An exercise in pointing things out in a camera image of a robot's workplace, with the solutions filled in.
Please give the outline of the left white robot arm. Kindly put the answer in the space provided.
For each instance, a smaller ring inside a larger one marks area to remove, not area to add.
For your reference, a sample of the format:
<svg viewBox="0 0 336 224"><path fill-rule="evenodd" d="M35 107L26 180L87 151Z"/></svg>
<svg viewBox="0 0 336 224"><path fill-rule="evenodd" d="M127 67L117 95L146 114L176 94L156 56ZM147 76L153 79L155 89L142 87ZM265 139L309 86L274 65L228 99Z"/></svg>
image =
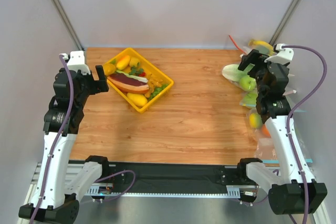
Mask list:
<svg viewBox="0 0 336 224"><path fill-rule="evenodd" d="M70 184L65 184L83 108L90 95L109 90L103 67L96 66L96 71L98 80L91 73L67 67L55 76L55 95L44 116L44 154L36 191L18 213L30 223L74 223L83 196L97 180L105 180L110 171L106 157L91 155Z"/></svg>

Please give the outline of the clear zip top bag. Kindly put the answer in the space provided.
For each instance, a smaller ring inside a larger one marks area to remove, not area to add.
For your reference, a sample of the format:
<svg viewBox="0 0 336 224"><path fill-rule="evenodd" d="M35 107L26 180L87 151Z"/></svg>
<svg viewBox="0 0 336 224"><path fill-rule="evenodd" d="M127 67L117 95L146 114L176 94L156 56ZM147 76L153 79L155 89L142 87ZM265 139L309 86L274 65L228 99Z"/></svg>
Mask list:
<svg viewBox="0 0 336 224"><path fill-rule="evenodd" d="M253 49L241 55L239 64L226 65L222 75L245 92L240 105L248 108L285 108L286 86L289 81L288 65L293 59L291 48L270 55Z"/></svg>

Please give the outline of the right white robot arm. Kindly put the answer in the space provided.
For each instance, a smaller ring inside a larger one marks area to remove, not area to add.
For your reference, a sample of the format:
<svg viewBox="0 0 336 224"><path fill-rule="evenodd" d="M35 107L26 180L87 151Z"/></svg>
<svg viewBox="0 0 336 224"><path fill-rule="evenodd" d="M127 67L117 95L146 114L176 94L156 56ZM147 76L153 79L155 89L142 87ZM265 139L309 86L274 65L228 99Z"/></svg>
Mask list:
<svg viewBox="0 0 336 224"><path fill-rule="evenodd" d="M324 183L316 181L306 163L296 136L294 110L284 95L292 58L293 49L289 46L281 46L273 56L257 49L242 56L238 70L253 65L248 74L257 83L256 109L273 140L280 176L260 160L243 161L247 177L268 194L275 214L307 216L319 208L328 191Z"/></svg>

